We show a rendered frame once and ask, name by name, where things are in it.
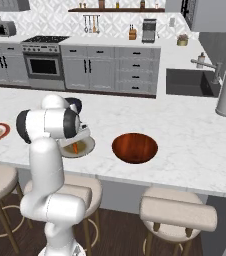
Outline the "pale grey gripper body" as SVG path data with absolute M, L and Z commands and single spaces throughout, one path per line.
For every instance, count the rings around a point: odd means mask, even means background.
M 83 140 L 84 138 L 87 138 L 90 136 L 90 129 L 86 128 L 82 131 L 80 131 L 75 137 L 68 138 L 68 139 L 59 139 L 58 144 L 60 147 L 66 147 L 68 145 L 71 145 L 73 143 L 76 143 L 77 141 Z

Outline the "brown wooden bowl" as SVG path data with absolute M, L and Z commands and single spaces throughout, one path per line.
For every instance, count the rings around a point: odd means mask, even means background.
M 145 134 L 126 133 L 114 139 L 112 151 L 126 163 L 142 164 L 157 154 L 158 145 L 153 138 Z

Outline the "grey plate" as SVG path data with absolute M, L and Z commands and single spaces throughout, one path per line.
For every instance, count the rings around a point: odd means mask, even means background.
M 95 140 L 91 136 L 84 138 L 83 140 L 77 141 L 76 143 L 78 146 L 78 154 L 75 154 L 73 146 L 71 144 L 66 147 L 60 148 L 62 156 L 66 158 L 80 158 L 88 155 L 90 152 L 93 151 L 95 147 Z

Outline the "beige bar stool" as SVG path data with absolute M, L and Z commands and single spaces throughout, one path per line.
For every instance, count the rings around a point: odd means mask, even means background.
M 19 199 L 23 198 L 23 192 L 19 184 L 18 171 L 14 167 L 0 165 L 0 221 L 4 227 L 5 233 L 0 234 L 0 238 L 8 237 L 10 243 L 14 249 L 14 252 L 18 254 L 20 249 L 14 238 L 14 233 L 23 225 L 24 221 L 28 222 L 30 228 L 33 227 L 32 222 L 29 219 L 23 217 L 21 222 L 14 228 L 10 228 L 10 218 L 7 214 L 8 208 L 19 209 L 18 205 L 3 205 L 3 199 L 10 195 L 14 190 L 17 191 Z
M 175 245 L 173 256 L 188 256 L 201 231 L 214 232 L 217 212 L 191 192 L 150 187 L 141 197 L 139 216 L 148 230 L 143 253 L 151 256 L 153 237 Z
M 63 174 L 35 175 L 31 190 L 21 201 L 23 216 L 45 222 L 47 243 L 38 256 L 86 256 L 74 238 L 72 226 L 84 219 L 92 192 L 88 187 L 63 184 Z

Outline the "grey cupboard run with drawers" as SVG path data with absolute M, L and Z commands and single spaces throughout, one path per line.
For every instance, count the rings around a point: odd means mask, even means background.
M 161 49 L 61 46 L 67 89 L 156 96 Z

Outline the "steel oven with hob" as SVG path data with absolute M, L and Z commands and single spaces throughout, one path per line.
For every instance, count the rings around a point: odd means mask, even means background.
M 59 43 L 68 36 L 37 35 L 21 42 L 32 88 L 65 90 L 64 69 Z

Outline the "grey two-door cupboard run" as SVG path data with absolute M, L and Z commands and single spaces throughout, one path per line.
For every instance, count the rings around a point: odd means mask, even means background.
M 29 85 L 21 45 L 17 42 L 0 42 L 0 84 Z

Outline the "wooden knife block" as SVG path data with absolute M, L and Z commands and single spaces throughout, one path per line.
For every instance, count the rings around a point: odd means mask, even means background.
M 137 30 L 134 28 L 133 24 L 130 24 L 129 28 L 129 40 L 136 40 Z

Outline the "dark grey sink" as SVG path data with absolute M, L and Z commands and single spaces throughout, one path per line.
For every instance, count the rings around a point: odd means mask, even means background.
M 221 85 L 213 84 L 210 70 L 166 70 L 166 93 L 169 95 L 217 98 Z

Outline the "grey coffee machine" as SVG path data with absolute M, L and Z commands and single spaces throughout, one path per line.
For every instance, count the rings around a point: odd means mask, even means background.
M 142 42 L 154 43 L 156 35 L 156 19 L 145 19 L 142 24 Z

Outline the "grey toaster oven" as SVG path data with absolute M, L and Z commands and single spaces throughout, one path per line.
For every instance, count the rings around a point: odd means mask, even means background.
M 16 34 L 16 26 L 13 21 L 0 20 L 0 37 L 11 37 Z

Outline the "small potted plant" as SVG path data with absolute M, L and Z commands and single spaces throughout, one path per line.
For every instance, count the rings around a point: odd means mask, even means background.
M 177 38 L 177 45 L 178 46 L 187 46 L 188 45 L 188 35 L 187 34 L 181 34 Z

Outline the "grey soap dispenser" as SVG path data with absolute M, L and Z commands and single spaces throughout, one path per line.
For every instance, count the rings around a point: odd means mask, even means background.
M 203 63 L 205 61 L 205 53 L 204 52 L 201 52 L 201 54 L 198 56 L 198 64 L 197 64 L 197 68 L 203 68 Z

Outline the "grey tap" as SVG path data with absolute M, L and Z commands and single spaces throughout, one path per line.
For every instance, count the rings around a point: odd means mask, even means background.
M 208 64 L 208 63 L 205 63 L 205 62 L 197 61 L 195 59 L 191 59 L 191 63 L 196 63 L 196 64 L 199 64 L 199 65 L 202 65 L 202 66 L 213 68 L 215 70 L 215 73 L 214 73 L 214 76 L 213 76 L 212 83 L 213 84 L 219 83 L 219 81 L 220 81 L 220 70 L 221 70 L 222 63 L 217 62 L 215 65 L 213 65 L 213 64 Z

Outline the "rail with hanging tools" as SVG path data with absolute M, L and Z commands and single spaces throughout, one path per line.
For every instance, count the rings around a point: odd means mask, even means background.
M 99 15 L 84 15 L 84 32 L 85 33 L 100 33 Z

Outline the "brown wall shelf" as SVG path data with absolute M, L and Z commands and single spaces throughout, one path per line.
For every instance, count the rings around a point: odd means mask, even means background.
M 164 8 L 74 8 L 68 12 L 141 12 L 141 13 L 164 13 Z

